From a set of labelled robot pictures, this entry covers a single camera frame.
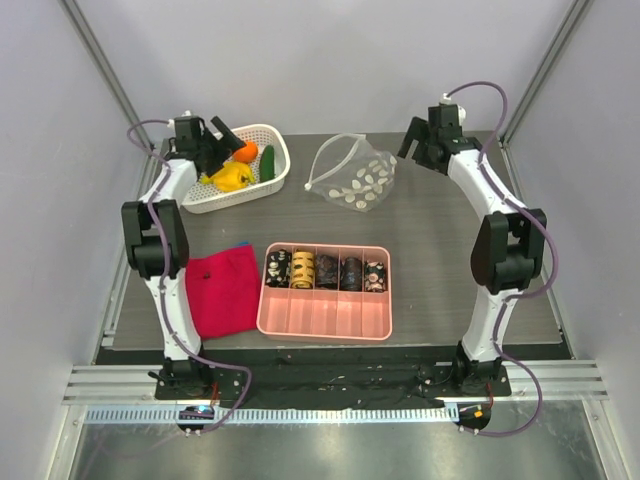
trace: clear plastic bag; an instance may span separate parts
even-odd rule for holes
[[[389,195],[397,163],[365,135],[342,133],[318,149],[304,187],[341,207],[368,212]]]

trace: robotic arm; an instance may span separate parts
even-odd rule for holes
[[[463,134],[460,123],[464,110],[441,103],[429,108],[428,118],[412,119],[398,156],[407,157],[415,144],[410,157],[419,165],[449,176],[481,220],[471,253],[471,271],[478,285],[476,303],[469,329],[458,344],[452,378],[457,384],[469,377],[481,382],[495,380],[501,355],[495,348],[494,336],[495,343],[501,346],[515,297],[540,275],[544,236],[514,208],[526,206],[509,192],[486,156],[478,161],[482,146],[477,139]],[[542,210],[528,212],[546,226]],[[494,335],[505,302],[506,310]]]
[[[138,201],[125,203],[121,213],[129,265],[144,279],[161,319],[165,361],[159,374],[150,375],[161,385],[176,386],[178,392],[183,392],[191,387],[210,385],[211,372],[208,366],[190,358],[184,350],[186,348],[194,354],[203,355],[202,341],[195,330],[187,299],[185,267],[189,261],[189,242],[179,209],[200,174],[213,175],[245,143],[218,117],[211,120],[220,131],[218,135],[213,135],[204,120],[192,116],[190,112],[168,123],[173,125],[176,134],[167,155],[168,162],[163,165],[151,189]],[[165,315],[162,312],[160,278],[167,259],[160,236],[153,229],[148,209],[151,198],[169,245],[169,274],[164,280],[164,306],[173,332],[162,321]]]

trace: white basket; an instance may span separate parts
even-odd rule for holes
[[[276,193],[284,185],[284,177],[289,173],[291,160],[289,159],[289,151],[280,132],[269,125],[256,124],[234,128],[233,133],[240,139],[252,141],[258,146],[258,158],[249,164],[256,180],[260,178],[260,158],[262,157],[264,147],[273,145],[275,151],[275,178],[268,182],[256,183],[242,190],[229,193],[221,192],[215,185],[203,185],[197,182],[191,187],[187,198],[182,202],[182,206],[189,212],[206,213],[212,210],[231,207]]]

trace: cylindrical container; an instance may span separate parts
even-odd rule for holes
[[[314,257],[311,252],[295,252],[291,261],[291,288],[313,288]]]
[[[278,250],[267,255],[267,279],[265,284],[273,288],[289,288],[291,252]]]
[[[346,290],[347,292],[362,291],[362,261],[359,258],[347,257],[342,262],[340,290]]]
[[[364,291],[384,292],[387,282],[387,270],[382,262],[367,262],[364,267]]]
[[[316,255],[316,288],[338,289],[338,259],[331,255]]]

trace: red towel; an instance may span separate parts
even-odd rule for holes
[[[190,259],[187,298],[198,334],[215,338],[256,328],[260,283],[251,245]]]

